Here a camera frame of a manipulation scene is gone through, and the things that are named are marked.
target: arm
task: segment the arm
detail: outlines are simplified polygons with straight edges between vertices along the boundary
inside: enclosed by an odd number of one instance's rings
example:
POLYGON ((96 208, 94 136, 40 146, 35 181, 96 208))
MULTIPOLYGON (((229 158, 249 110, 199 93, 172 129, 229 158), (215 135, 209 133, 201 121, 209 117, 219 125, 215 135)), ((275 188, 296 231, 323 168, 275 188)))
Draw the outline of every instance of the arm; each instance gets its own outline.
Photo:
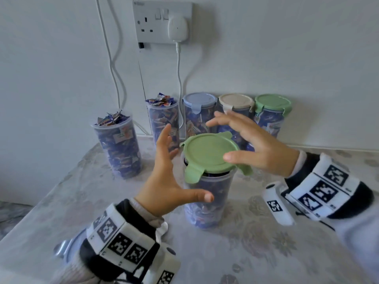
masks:
MULTIPOLYGON (((154 170, 138 195, 116 205, 116 210, 129 224, 154 241, 155 229, 163 223, 164 214, 186 203, 211 202, 214 199, 208 191, 182 189, 176 182, 171 160, 178 154, 178 149, 168 152, 168 145, 172 141, 170 130, 171 126, 167 125, 159 136, 154 170)), ((73 260, 58 271, 50 283, 113 283, 123 272, 120 267, 96 255, 86 239, 73 260)))
MULTIPOLYGON (((320 156, 292 149, 261 129, 251 119, 228 111, 215 112, 208 126, 229 125, 251 142, 255 152, 233 151, 224 155, 230 163, 252 165, 286 178, 290 191, 310 175, 320 156)), ((327 216, 339 240, 348 248, 375 283, 379 283, 379 199, 363 182, 338 210, 327 216)))

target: closed container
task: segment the closed container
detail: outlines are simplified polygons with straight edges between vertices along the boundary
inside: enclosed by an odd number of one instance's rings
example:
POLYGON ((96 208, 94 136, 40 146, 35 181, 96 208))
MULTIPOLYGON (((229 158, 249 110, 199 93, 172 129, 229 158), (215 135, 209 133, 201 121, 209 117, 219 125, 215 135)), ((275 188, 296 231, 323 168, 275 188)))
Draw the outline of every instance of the closed container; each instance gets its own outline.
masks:
POLYGON ((190 93, 183 98, 186 138, 212 133, 205 123, 214 117, 217 98, 210 93, 190 93))
MULTIPOLYGON (((232 110, 236 113, 243 114, 246 117, 253 117, 254 100, 246 95, 230 93, 219 97, 220 106, 223 111, 232 110)), ((244 140, 238 131, 235 131, 228 125, 219 125, 217 132, 222 133, 230 131, 232 133, 232 140, 238 145, 240 149, 246 147, 247 141, 244 140)))
POLYGON ((136 176, 142 169, 140 148, 131 114, 119 124, 111 126, 92 125, 101 147, 111 165, 113 174, 124 179, 136 176))
POLYGON ((239 150, 231 137, 229 131, 199 134, 189 137, 181 144, 184 145, 184 188, 205 189, 214 195, 211 203, 185 205, 186 218, 196 227, 210 228, 219 223, 237 167, 245 175, 252 173, 248 165, 234 165, 224 161, 222 156, 226 152, 239 150))
MULTIPOLYGON (((255 98, 254 121, 276 138, 291 110, 291 101, 281 95, 260 95, 255 98)), ((251 143, 248 143, 246 150, 255 151, 251 143)))
POLYGON ((162 129, 167 124, 171 124, 170 135, 172 136, 173 141, 169 146, 169 151, 179 148, 179 102, 175 100, 173 105, 167 107, 156 107, 148 103, 146 105, 154 143, 157 144, 162 129))

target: electrical outlet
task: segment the electrical outlet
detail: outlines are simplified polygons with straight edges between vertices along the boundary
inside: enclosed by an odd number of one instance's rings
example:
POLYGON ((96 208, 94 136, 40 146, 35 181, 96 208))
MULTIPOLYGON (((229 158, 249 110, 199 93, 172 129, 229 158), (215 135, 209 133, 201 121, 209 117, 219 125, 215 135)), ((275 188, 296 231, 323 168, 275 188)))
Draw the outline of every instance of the electrical outlet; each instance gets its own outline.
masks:
POLYGON ((139 43, 174 44, 168 38, 168 20, 175 15, 187 20, 191 36, 191 2, 133 1, 133 14, 139 43))

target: white cable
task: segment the white cable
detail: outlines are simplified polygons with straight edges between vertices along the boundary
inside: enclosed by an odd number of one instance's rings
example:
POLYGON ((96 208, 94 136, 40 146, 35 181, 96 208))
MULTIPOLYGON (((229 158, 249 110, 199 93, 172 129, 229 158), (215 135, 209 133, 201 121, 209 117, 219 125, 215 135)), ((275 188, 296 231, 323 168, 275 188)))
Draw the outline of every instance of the white cable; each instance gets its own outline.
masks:
MULTIPOLYGON (((100 3, 99 3, 99 0, 96 0, 96 5, 97 5, 97 12, 99 14, 99 18, 100 18, 100 23, 101 23, 101 28, 103 30, 103 36, 104 36, 104 40, 105 40, 105 45, 107 47, 107 52, 108 52, 108 57, 109 57, 109 68, 111 70, 111 75, 112 75, 112 78, 113 78, 113 82, 114 82, 114 86, 116 87, 116 94, 117 94, 117 106, 118 106, 118 109, 119 111, 121 111, 121 103, 120 103, 120 91, 119 91, 119 88, 118 88, 118 85, 117 85, 117 82, 116 82, 116 78, 114 77, 114 73, 113 71, 116 73, 116 76, 117 78, 119 79, 121 85, 123 85, 123 81, 121 79, 121 76, 120 74, 118 73, 118 71, 116 70, 116 66, 114 65, 114 62, 115 60, 113 60, 113 58, 111 57, 111 51, 109 49, 109 44, 108 44, 108 39, 107 39, 107 34, 105 32, 105 26, 104 26, 104 21, 103 21, 103 16, 101 14, 101 9, 100 9, 100 3)), ((111 9, 111 12, 112 12, 112 16, 114 18, 114 21, 116 22, 116 25, 117 25, 117 19, 116 19, 116 16, 115 16, 115 13, 113 12, 112 8, 111 9)), ((135 120, 133 120, 133 123, 145 134, 145 135, 150 135, 150 133, 145 130, 139 123, 137 123, 135 120)))
POLYGON ((182 104, 182 81, 180 80, 180 74, 179 74, 179 67, 180 67, 180 43, 176 42, 176 53, 178 54, 178 63, 177 63, 177 66, 176 66, 176 72, 177 72, 177 75, 178 75, 178 82, 179 82, 179 114, 182 116, 182 124, 179 126, 179 129, 182 128, 183 124, 184 124, 184 115, 183 115, 183 112, 180 108, 181 104, 182 104))

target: person's left hand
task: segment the person's left hand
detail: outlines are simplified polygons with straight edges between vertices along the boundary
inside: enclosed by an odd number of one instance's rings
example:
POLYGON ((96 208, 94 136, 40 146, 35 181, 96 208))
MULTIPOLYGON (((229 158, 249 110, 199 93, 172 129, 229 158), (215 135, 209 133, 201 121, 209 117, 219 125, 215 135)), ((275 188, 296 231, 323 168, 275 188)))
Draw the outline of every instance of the person's left hand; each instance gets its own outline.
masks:
POLYGON ((171 160, 178 154, 175 149, 168 152, 172 142, 169 136, 171 125, 162 130, 157 140, 157 154, 155 156, 154 170, 146 183, 134 198, 147 211, 161 217, 173 211, 176 207, 191 202, 212 202, 214 196, 203 189, 182 189, 176 182, 171 160))

